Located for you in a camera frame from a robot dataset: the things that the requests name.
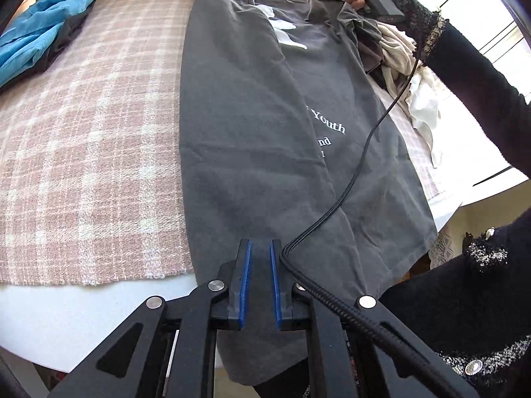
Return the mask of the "grey printed t-shirt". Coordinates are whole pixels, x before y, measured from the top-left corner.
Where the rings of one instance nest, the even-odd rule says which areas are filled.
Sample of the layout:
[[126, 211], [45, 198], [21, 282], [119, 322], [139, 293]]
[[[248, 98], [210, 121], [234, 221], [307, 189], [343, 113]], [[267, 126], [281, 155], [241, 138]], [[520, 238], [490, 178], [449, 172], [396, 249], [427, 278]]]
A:
[[270, 242], [334, 295], [381, 295], [436, 238], [424, 190], [338, 0], [194, 0], [180, 87], [186, 228], [199, 283], [252, 243], [244, 328], [218, 338], [256, 386], [307, 356], [274, 323]]

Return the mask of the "person's black tweed jacket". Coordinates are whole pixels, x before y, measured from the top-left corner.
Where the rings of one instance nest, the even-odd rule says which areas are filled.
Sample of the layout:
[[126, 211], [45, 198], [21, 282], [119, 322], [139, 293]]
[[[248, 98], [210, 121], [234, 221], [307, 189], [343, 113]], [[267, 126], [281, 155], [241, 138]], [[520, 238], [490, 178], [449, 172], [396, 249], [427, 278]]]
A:
[[379, 299], [481, 397], [530, 395], [530, 213]]

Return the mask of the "pink plaid blanket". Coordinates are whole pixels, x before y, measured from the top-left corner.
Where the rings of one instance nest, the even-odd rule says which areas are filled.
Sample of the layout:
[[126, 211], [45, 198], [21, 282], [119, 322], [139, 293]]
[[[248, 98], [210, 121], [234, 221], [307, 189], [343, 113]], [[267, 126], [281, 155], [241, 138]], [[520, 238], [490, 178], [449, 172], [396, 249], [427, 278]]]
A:
[[97, 0], [47, 72], [2, 94], [2, 282], [195, 274], [179, 150], [193, 2]]

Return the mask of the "beige ribbed garment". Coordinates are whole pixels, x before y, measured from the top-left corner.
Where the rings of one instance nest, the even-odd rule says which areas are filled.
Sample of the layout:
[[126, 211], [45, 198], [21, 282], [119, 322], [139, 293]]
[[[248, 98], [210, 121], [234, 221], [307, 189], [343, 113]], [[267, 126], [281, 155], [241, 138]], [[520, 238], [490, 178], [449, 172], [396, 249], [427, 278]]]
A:
[[383, 81], [387, 92], [395, 98], [413, 71], [415, 42], [393, 25], [377, 22], [376, 26], [382, 35], [379, 44], [383, 53]]

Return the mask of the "brown garment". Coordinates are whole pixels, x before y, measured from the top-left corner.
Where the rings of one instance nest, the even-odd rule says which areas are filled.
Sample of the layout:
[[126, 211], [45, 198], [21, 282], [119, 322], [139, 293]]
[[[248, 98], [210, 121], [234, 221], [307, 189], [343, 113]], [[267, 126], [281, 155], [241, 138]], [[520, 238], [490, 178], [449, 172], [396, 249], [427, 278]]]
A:
[[364, 18], [356, 22], [355, 33], [364, 72], [370, 74], [383, 62], [382, 33], [375, 21]]

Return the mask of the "folded black garment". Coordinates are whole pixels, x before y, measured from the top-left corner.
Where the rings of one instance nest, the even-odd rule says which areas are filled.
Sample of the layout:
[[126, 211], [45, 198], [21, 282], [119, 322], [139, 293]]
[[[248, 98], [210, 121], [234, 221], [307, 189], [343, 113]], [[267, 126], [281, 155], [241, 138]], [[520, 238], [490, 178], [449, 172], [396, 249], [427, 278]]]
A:
[[64, 24], [58, 30], [58, 35], [36, 60], [32, 67], [25, 68], [19, 75], [13, 76], [8, 82], [1, 86], [1, 92], [4, 92], [14, 85], [23, 82], [25, 79], [45, 72], [58, 58], [58, 56], [67, 48], [69, 43], [77, 38], [86, 22], [86, 18], [92, 12], [95, 2], [92, 2], [85, 11], [78, 15], [73, 15], [65, 20]]

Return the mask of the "white ruffled garment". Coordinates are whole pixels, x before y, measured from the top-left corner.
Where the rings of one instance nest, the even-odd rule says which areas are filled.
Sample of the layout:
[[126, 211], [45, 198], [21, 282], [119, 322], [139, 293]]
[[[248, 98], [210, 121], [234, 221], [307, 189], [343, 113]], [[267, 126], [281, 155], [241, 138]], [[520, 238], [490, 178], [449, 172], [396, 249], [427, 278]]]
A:
[[426, 143], [434, 168], [437, 168], [441, 161], [438, 133], [441, 119], [438, 87], [435, 74], [428, 67], [422, 66], [412, 77], [406, 98], [411, 125]]

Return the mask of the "folded blue shirt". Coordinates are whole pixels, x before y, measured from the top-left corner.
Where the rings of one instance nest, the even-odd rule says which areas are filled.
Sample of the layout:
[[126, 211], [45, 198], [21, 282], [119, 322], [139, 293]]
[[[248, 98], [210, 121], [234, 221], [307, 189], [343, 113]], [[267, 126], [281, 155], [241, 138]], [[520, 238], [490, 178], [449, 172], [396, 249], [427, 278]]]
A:
[[68, 17], [95, 0], [38, 0], [18, 15], [1, 36], [1, 85], [32, 67], [54, 41]]

